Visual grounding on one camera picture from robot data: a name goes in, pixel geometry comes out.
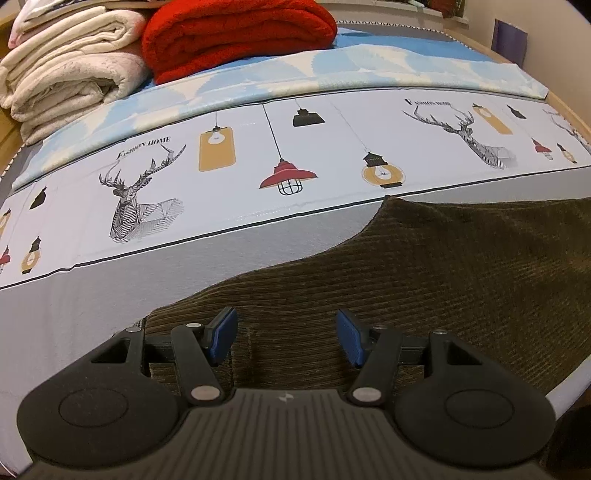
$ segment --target beige wall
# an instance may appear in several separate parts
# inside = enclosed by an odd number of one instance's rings
[[[567,0],[466,0],[465,16],[488,47],[495,18],[526,31],[524,70],[591,125],[591,24]]]

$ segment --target silver screw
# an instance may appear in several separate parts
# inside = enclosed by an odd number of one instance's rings
[[[382,393],[374,387],[359,387],[353,390],[353,398],[363,403],[371,403],[382,398]]]
[[[209,401],[215,400],[222,392],[212,385],[200,385],[191,390],[191,396],[195,400]]]

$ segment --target stack of folded blankets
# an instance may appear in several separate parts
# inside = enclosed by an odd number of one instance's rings
[[[139,45],[147,16],[121,3],[157,8],[165,2],[25,4],[12,26],[14,49],[0,61],[0,105],[22,122],[26,145],[129,95],[150,75]]]
[[[140,12],[150,9],[148,20]],[[0,61],[0,106],[31,145],[130,95],[150,69],[165,83],[245,57],[328,48],[336,32],[315,0],[28,0]]]

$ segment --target red blanket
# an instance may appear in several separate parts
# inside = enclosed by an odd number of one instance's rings
[[[142,37],[156,83],[232,60],[331,45],[336,23],[314,0],[173,0]]]

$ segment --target mattress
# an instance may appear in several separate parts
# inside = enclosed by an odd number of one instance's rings
[[[15,414],[36,385],[158,307],[355,236],[385,195],[590,195],[591,147],[543,85],[378,27],[145,86],[20,152],[0,208],[3,463],[30,461]],[[551,392],[557,414],[588,384],[583,365]]]

